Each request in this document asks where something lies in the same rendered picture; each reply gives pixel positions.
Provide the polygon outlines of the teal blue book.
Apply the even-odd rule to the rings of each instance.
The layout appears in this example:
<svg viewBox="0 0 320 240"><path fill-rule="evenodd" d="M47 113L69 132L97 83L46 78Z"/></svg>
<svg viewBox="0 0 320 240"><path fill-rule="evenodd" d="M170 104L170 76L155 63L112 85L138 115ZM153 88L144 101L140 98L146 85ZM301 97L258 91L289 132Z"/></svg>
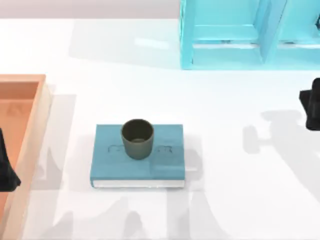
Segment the teal blue book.
<svg viewBox="0 0 320 240"><path fill-rule="evenodd" d="M184 130L181 124L155 124L151 154L129 157L121 125L98 124L95 130L90 184L93 188L183 188L185 186Z"/></svg>

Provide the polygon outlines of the salmon shallow box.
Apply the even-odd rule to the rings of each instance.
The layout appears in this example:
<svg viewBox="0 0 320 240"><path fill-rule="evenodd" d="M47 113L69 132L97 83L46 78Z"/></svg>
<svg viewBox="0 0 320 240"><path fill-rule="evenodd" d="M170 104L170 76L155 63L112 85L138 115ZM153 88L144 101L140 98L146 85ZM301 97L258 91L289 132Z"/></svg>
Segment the salmon shallow box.
<svg viewBox="0 0 320 240"><path fill-rule="evenodd" d="M21 180L15 191L0 192L0 240L21 240L51 103L44 74L0 74L0 128Z"/></svg>

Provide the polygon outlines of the olive green cup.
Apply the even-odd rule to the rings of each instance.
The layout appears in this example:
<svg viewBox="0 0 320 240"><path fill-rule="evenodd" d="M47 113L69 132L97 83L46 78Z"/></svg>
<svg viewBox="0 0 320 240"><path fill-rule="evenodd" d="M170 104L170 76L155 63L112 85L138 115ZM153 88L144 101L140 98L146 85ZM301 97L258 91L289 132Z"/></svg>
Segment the olive green cup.
<svg viewBox="0 0 320 240"><path fill-rule="evenodd" d="M154 127L145 119L131 119L121 128L126 154L135 160L147 158L153 149Z"/></svg>

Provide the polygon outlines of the light blue rack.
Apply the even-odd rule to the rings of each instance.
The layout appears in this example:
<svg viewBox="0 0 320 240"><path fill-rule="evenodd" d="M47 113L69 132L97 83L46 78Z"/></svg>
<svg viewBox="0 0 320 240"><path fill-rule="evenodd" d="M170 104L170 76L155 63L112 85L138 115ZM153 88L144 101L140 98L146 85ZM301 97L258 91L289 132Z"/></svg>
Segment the light blue rack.
<svg viewBox="0 0 320 240"><path fill-rule="evenodd" d="M179 0L185 70L320 70L320 0Z"/></svg>

